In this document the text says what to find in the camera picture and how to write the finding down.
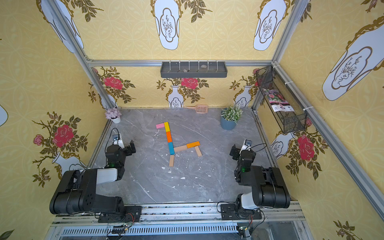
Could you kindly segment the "natural wooden block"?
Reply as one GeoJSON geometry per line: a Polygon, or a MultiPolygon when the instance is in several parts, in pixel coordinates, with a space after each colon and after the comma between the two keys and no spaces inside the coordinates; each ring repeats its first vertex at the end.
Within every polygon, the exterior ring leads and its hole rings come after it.
{"type": "Polygon", "coordinates": [[[188,149],[187,145],[183,145],[183,146],[175,147],[175,148],[174,148],[174,151],[175,151],[175,153],[176,153],[176,152],[185,151],[185,150],[187,150],[187,149],[188,149]]]}
{"type": "Polygon", "coordinates": [[[173,167],[174,166],[174,160],[175,160],[175,156],[174,155],[170,155],[169,167],[173,167]]]}
{"type": "Polygon", "coordinates": [[[198,157],[202,157],[203,156],[199,146],[195,146],[195,150],[196,150],[196,153],[197,153],[198,157]]]}

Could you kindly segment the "orange wooden block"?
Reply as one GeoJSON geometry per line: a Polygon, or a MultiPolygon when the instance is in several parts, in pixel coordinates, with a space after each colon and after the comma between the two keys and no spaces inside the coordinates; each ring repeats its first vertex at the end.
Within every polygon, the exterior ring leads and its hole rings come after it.
{"type": "Polygon", "coordinates": [[[197,141],[197,142],[193,142],[193,143],[189,143],[187,144],[187,148],[190,149],[190,148],[194,148],[194,147],[197,147],[200,145],[200,142],[197,141]]]}

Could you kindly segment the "pink wooden block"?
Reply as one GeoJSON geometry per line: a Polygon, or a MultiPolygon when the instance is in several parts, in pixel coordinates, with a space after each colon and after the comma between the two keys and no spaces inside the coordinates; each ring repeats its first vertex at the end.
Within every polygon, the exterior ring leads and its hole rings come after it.
{"type": "Polygon", "coordinates": [[[165,127],[165,124],[164,123],[161,123],[161,124],[157,124],[156,125],[156,128],[157,129],[161,129],[161,128],[164,128],[165,127]]]}

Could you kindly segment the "teal wooden block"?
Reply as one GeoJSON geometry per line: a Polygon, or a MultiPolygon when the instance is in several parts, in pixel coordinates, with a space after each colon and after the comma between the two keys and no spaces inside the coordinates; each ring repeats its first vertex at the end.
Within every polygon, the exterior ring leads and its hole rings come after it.
{"type": "Polygon", "coordinates": [[[174,155],[175,154],[175,150],[174,150],[174,145],[172,142],[169,142],[168,143],[168,147],[169,147],[169,151],[170,151],[170,155],[174,155]]]}

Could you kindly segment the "red-orange wooden block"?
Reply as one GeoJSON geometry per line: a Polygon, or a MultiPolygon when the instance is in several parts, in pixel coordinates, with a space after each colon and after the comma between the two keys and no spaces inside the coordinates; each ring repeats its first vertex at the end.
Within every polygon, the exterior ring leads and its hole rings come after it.
{"type": "Polygon", "coordinates": [[[171,143],[172,142],[171,132],[166,132],[166,134],[167,134],[167,141],[168,141],[168,143],[171,143]]]}

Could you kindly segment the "yellow wooden block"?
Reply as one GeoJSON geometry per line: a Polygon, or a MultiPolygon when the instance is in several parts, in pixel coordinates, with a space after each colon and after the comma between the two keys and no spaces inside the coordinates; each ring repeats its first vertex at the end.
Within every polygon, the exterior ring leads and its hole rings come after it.
{"type": "Polygon", "coordinates": [[[168,122],[165,122],[165,123],[164,123],[164,126],[165,126],[165,130],[166,130],[166,132],[170,132],[170,131],[171,131],[168,122]]]}

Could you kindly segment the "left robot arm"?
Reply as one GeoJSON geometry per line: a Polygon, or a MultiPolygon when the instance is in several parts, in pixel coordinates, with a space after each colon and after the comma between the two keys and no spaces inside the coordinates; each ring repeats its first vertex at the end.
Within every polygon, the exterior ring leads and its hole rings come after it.
{"type": "Polygon", "coordinates": [[[66,171],[51,199],[50,212],[58,214],[102,213],[123,216],[126,214],[121,197],[107,197],[96,193],[97,185],[122,179],[126,157],[136,153],[134,141],[121,148],[106,148],[107,165],[104,168],[66,171]]]}

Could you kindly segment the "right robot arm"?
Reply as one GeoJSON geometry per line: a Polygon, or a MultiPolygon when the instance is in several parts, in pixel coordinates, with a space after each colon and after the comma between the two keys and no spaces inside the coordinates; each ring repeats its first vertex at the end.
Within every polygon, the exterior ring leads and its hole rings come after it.
{"type": "Polygon", "coordinates": [[[259,208],[287,209],[291,197],[279,168],[253,165],[256,152],[248,145],[241,149],[232,146],[230,156],[237,161],[235,181],[241,186],[251,187],[251,192],[240,194],[236,200],[238,210],[259,208]]]}

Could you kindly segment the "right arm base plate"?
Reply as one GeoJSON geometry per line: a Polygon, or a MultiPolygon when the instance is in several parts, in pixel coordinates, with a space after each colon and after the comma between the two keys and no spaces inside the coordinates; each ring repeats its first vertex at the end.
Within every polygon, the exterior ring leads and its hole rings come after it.
{"type": "Polygon", "coordinates": [[[262,214],[256,210],[246,210],[236,204],[220,204],[222,220],[262,220],[262,214]]]}

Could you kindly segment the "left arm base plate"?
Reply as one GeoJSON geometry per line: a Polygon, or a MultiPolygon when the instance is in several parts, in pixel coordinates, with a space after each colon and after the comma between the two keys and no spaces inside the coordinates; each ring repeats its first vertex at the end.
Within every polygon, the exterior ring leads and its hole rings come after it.
{"type": "Polygon", "coordinates": [[[101,213],[98,223],[138,223],[142,213],[142,206],[125,206],[121,213],[101,213]]]}

